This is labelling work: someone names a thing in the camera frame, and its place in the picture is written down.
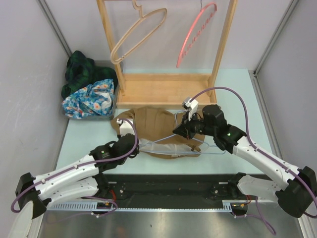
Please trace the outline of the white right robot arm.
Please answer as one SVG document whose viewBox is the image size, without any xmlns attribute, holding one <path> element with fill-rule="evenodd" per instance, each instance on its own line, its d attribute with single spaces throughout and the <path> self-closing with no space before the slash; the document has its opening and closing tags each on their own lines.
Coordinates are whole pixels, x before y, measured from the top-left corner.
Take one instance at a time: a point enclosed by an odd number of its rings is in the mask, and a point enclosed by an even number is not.
<svg viewBox="0 0 317 238">
<path fill-rule="evenodd" d="M 218 105 L 203 107 L 202 116 L 197 113 L 197 101 L 184 102 L 182 106 L 186 113 L 173 133 L 186 139 L 196 134 L 211 136 L 220 150 L 246 160 L 269 177 L 265 180 L 238 173 L 228 187 L 232 198 L 261 197 L 278 203 L 295 218 L 305 215 L 308 207 L 317 202 L 317 178 L 313 169 L 308 166 L 301 169 L 262 149 L 246 132 L 228 124 Z"/>
</svg>

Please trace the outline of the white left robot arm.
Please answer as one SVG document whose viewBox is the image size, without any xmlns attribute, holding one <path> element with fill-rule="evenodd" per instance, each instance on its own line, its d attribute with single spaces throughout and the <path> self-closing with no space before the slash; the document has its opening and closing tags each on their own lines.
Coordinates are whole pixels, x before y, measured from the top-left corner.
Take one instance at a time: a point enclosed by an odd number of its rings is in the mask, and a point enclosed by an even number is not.
<svg viewBox="0 0 317 238">
<path fill-rule="evenodd" d="M 12 212 L 18 213 L 32 203 L 32 218 L 37 218 L 56 204 L 83 197 L 106 197 L 109 184 L 103 173 L 124 164 L 127 158 L 134 158 L 139 152 L 138 143 L 135 135 L 127 134 L 118 141 L 96 147 L 59 170 L 39 176 L 22 175 L 11 205 Z"/>
</svg>

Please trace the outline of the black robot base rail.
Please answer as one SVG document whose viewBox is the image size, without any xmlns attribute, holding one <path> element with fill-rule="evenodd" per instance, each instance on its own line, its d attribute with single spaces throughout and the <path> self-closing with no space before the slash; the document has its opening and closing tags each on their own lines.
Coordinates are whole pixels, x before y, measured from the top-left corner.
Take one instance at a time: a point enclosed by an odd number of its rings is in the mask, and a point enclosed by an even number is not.
<svg viewBox="0 0 317 238">
<path fill-rule="evenodd" d="M 232 175 L 105 175 L 122 209 L 205 210 L 223 208 L 223 201 L 246 202 L 247 196 L 229 184 Z"/>
</svg>

